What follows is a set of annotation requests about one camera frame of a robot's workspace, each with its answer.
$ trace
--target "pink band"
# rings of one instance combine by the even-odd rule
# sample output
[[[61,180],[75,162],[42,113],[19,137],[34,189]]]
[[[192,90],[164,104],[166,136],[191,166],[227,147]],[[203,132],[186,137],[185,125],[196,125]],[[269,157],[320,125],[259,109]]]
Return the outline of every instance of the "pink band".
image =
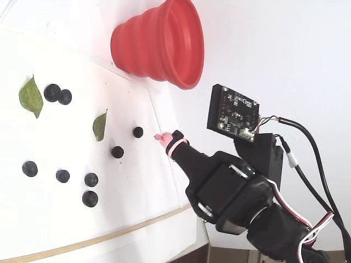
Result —
[[[179,144],[181,144],[182,142],[188,143],[187,140],[185,140],[185,139],[180,139],[179,141],[176,141],[176,142],[172,145],[172,147],[171,147],[171,148],[169,149],[169,151],[168,151],[168,156],[169,156],[170,158],[172,158],[172,153],[173,153],[174,149],[177,148],[177,146],[178,146]]]

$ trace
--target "blueberry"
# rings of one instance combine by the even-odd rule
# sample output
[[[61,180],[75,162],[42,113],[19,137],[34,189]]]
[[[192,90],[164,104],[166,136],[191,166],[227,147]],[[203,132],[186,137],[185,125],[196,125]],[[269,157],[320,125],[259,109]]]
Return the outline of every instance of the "blueberry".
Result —
[[[121,146],[116,146],[112,149],[111,151],[112,153],[112,156],[119,159],[119,158],[122,158],[123,155],[124,155],[124,150]]]
[[[70,179],[70,173],[66,170],[58,170],[56,172],[56,179],[64,184]]]
[[[87,191],[83,194],[83,204],[85,204],[88,207],[94,207],[98,203],[98,195],[97,193],[93,191]]]
[[[98,176],[96,174],[89,173],[84,178],[84,182],[86,183],[87,186],[94,187],[95,185],[98,184],[99,178],[98,178]]]
[[[50,84],[44,90],[44,97],[47,101],[55,102],[60,98],[61,89],[56,84]]]
[[[35,162],[28,161],[22,165],[22,171],[25,175],[29,177],[34,177],[38,173],[38,167]]]
[[[72,93],[68,89],[64,89],[60,93],[59,103],[68,105],[72,101]]]
[[[133,130],[133,135],[135,138],[141,138],[144,134],[142,127],[135,127]]]

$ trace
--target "wire connector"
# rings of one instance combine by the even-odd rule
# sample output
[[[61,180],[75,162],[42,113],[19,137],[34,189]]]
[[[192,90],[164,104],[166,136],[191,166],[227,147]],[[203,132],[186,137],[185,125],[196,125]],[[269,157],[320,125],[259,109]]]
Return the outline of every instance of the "wire connector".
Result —
[[[280,136],[279,139],[281,141],[281,145],[283,146],[283,148],[286,152],[286,156],[287,156],[287,159],[289,161],[290,167],[295,168],[296,166],[298,166],[298,161],[297,161],[294,153],[290,150],[289,145],[287,144],[287,142],[284,140],[284,138],[282,136]]]
[[[291,168],[295,168],[296,166],[298,166],[298,161],[294,155],[294,153],[292,151],[286,153],[287,159],[289,161],[289,165]]]

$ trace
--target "green leaf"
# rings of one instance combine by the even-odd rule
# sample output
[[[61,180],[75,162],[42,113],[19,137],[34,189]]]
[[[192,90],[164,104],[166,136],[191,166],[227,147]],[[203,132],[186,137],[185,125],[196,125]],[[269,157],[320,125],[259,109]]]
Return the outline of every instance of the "green leaf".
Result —
[[[100,115],[94,120],[93,131],[97,141],[102,141],[105,136],[107,110],[104,114]]]
[[[34,76],[20,90],[19,96],[22,107],[33,112],[38,118],[43,108],[43,98],[35,84]]]

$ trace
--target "electronic chip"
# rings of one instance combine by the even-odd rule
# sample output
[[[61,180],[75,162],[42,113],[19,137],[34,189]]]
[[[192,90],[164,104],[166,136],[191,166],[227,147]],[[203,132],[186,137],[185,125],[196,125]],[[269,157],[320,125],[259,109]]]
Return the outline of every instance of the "electronic chip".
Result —
[[[259,104],[225,86],[212,88],[207,129],[230,138],[254,141],[253,130],[258,124]]]

